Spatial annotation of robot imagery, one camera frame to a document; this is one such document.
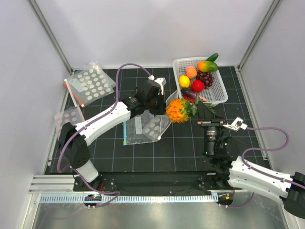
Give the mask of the white plastic basket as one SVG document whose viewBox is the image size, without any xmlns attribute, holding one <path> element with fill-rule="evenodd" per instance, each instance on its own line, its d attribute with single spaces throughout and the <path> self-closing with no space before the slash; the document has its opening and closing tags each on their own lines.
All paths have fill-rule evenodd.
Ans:
<svg viewBox="0 0 305 229">
<path fill-rule="evenodd" d="M 185 68 L 188 66 L 194 66 L 198 69 L 198 62 L 205 61 L 207 58 L 208 57 L 189 57 L 173 61 L 173 72 L 179 99 L 183 99 L 183 94 L 181 93 L 181 87 L 179 85 L 179 78 L 181 75 L 185 75 Z M 203 89 L 203 91 L 200 92 L 200 95 L 202 95 L 208 103 L 217 106 L 218 104 L 225 103 L 228 100 L 228 95 L 219 70 L 212 72 L 212 76 L 214 77 L 212 86 L 208 89 Z"/>
</svg>

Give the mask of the toy pineapple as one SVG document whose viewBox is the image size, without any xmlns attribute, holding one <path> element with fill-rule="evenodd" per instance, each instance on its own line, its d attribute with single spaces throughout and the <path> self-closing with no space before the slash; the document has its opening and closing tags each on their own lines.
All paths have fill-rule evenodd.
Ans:
<svg viewBox="0 0 305 229">
<path fill-rule="evenodd" d="M 186 99 L 174 99 L 166 106 L 165 114 L 173 123 L 184 123 L 198 114 L 198 106 L 201 100 L 189 101 Z"/>
</svg>

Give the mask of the toy purple eggplant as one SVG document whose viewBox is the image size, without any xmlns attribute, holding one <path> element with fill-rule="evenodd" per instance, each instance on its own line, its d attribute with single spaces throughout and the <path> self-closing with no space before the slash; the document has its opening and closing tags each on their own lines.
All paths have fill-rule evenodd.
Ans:
<svg viewBox="0 0 305 229">
<path fill-rule="evenodd" d="M 200 101 L 202 101 L 202 102 L 207 102 L 207 100 L 206 100 L 205 97 L 203 97 L 202 95 L 200 95 L 200 94 L 198 94 L 198 93 L 192 91 L 191 89 L 182 88 L 182 89 L 181 89 L 181 93 L 182 93 L 182 95 L 184 94 L 184 95 L 186 95 L 186 96 L 188 96 L 188 97 L 190 97 L 190 98 L 194 98 L 195 95 L 198 95 L 199 98 L 200 98 Z"/>
</svg>

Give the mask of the clear white-dotted zip bag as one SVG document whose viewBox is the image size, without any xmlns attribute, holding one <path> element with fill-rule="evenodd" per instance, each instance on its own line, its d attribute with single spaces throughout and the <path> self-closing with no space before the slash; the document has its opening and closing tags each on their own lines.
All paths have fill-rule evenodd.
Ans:
<svg viewBox="0 0 305 229">
<path fill-rule="evenodd" d="M 159 141 L 172 123 L 167 115 L 153 115 L 149 111 L 145 111 L 141 115 L 150 115 L 151 117 L 150 122 L 142 129 L 142 132 L 153 142 Z"/>
</svg>

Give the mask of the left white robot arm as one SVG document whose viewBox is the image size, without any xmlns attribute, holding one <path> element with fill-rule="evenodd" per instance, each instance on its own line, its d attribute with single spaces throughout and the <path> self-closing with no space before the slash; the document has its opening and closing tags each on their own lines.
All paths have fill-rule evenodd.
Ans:
<svg viewBox="0 0 305 229">
<path fill-rule="evenodd" d="M 99 173 L 90 160 L 88 146 L 111 128 L 149 111 L 154 115 L 165 114 L 163 87 L 165 78 L 155 80 L 149 77 L 134 92 L 123 96 L 114 105 L 96 116 L 78 124 L 67 122 L 61 129 L 59 150 L 85 180 L 84 185 L 90 191 L 101 186 Z"/>
</svg>

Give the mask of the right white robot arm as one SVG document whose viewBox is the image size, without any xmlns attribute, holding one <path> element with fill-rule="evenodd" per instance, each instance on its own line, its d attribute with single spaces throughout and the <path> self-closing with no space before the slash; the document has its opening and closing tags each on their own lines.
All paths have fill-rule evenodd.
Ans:
<svg viewBox="0 0 305 229">
<path fill-rule="evenodd" d="M 203 155 L 209 158 L 216 171 L 215 184 L 220 189 L 228 186 L 245 189 L 259 194 L 281 204 L 290 214 L 303 219 L 305 217 L 305 176 L 295 172 L 294 175 L 277 172 L 245 159 L 249 149 L 239 156 L 229 147 L 233 140 L 223 138 L 224 129 L 239 131 L 249 130 L 250 127 L 240 117 L 232 123 L 216 115 L 199 101 L 197 104 L 197 123 L 203 128 Z"/>
</svg>

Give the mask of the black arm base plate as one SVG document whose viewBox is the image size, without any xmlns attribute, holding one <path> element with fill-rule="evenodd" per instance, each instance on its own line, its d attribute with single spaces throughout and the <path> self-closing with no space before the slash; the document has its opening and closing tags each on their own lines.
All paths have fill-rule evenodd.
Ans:
<svg viewBox="0 0 305 229">
<path fill-rule="evenodd" d="M 90 183 L 98 191 L 120 191 L 122 196 L 194 196 L 233 190 L 228 177 L 214 171 L 109 172 Z"/>
</svg>

